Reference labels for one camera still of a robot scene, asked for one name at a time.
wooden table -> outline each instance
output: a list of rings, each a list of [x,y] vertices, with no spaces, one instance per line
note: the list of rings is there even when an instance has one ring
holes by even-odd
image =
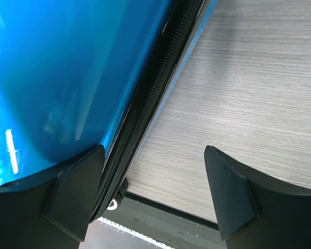
[[[311,0],[219,0],[129,191],[216,221],[206,145],[311,188]]]

zipper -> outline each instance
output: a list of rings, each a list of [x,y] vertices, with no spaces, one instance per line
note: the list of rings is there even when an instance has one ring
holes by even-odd
[[[177,0],[174,4],[107,160],[91,222],[102,216],[123,182],[204,4],[205,0]]]

